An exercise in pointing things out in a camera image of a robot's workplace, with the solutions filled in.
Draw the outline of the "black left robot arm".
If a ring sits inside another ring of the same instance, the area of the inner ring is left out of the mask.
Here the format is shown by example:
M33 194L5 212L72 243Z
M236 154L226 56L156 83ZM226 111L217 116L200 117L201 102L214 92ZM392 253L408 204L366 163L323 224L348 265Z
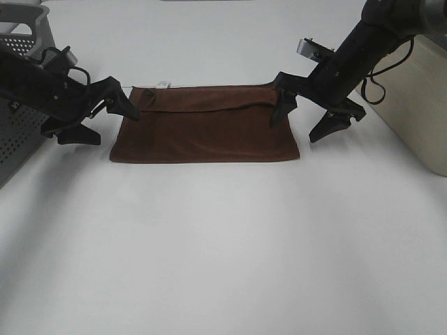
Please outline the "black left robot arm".
M120 82L111 76L92 82L88 71L75 65L70 47L49 47L40 59L2 50L1 96L46 114L41 135L55 136L59 144L100 145L100 134L82 122L102 110L140 118Z

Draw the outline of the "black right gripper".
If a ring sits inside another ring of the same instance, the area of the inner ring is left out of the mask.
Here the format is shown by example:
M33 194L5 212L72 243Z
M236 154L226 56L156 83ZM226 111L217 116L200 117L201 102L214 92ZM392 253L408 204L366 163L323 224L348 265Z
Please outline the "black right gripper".
M270 127L277 127L290 112L298 107L298 96L312 101L313 92L327 109L322 119L309 134L310 142L343 131L350 120L360 121L366 112L347 96L367 74L365 52L312 52L310 59L318 62L309 77L279 72L273 84L277 102L270 118Z

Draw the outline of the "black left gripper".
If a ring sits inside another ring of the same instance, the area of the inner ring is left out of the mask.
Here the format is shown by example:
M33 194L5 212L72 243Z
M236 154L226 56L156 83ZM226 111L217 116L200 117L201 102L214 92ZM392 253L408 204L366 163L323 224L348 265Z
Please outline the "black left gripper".
M85 74L86 84L77 82L64 71L50 73L37 66L20 67L23 103L48 116L41 126L41 135L47 138L56 136L60 145L97 146L101 144L101 136L82 125L85 117L93 119L105 109L108 114L139 120L139 109L127 98L117 79L109 76L91 82L86 70L77 66L73 69Z

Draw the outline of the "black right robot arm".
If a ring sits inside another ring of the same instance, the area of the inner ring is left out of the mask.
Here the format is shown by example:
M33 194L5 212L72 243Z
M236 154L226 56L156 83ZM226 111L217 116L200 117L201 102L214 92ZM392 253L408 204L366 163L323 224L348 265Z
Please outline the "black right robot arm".
M372 79L375 66L417 35L446 33L445 1L367 1L359 23L335 51L309 38L300 40L298 54L317 63L308 77L280 72L274 79L278 101L270 119L278 126L296 107L297 96L326 110L309 134L311 142L360 121L365 109L349 99L357 85Z

